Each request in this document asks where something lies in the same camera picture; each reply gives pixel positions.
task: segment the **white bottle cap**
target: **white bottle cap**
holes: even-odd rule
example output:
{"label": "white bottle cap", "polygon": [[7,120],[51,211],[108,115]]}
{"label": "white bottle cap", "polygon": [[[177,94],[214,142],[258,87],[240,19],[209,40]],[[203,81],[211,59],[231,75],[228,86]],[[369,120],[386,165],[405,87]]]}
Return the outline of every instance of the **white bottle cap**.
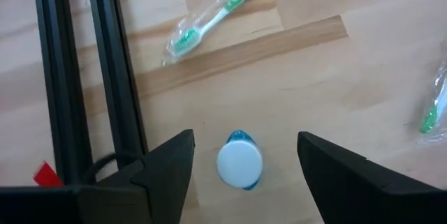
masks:
{"label": "white bottle cap", "polygon": [[263,157],[258,147],[246,140],[234,140],[217,155],[217,173],[230,186],[246,188],[261,177]]}

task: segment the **black cable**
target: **black cable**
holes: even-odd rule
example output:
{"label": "black cable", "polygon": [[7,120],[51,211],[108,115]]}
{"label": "black cable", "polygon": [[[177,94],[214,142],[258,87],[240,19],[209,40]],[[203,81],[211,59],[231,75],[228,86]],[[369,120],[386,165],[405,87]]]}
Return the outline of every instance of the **black cable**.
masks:
{"label": "black cable", "polygon": [[120,160],[125,163],[132,163],[133,161],[139,159],[139,157],[131,154],[108,154],[100,159],[98,159],[82,176],[81,183],[89,184],[90,181],[94,181],[93,178],[96,174],[101,171],[108,163],[114,160]]}

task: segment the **toothbrush head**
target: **toothbrush head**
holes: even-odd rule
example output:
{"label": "toothbrush head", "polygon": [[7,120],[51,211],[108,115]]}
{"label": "toothbrush head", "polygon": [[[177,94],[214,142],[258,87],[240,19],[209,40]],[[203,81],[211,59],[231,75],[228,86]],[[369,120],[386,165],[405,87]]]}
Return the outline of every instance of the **toothbrush head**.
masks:
{"label": "toothbrush head", "polygon": [[179,58],[192,51],[201,42],[202,35],[197,27],[192,27],[173,43],[173,56]]}

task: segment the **black rail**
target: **black rail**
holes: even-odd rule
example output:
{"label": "black rail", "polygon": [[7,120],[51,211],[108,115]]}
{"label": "black rail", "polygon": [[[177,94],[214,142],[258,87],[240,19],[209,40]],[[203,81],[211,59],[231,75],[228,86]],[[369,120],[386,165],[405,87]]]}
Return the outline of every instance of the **black rail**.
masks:
{"label": "black rail", "polygon": [[36,0],[54,159],[65,184],[91,165],[79,65],[68,0]]}
{"label": "black rail", "polygon": [[147,143],[119,0],[90,2],[115,151],[142,156]]}

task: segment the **small bottle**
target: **small bottle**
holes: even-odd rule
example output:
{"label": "small bottle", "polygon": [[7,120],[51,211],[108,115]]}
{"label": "small bottle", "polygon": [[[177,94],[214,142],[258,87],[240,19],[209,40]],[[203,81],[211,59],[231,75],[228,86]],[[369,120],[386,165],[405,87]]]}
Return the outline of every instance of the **small bottle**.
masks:
{"label": "small bottle", "polygon": [[235,130],[217,155],[216,165],[223,182],[249,191],[259,182],[263,156],[248,134]]}

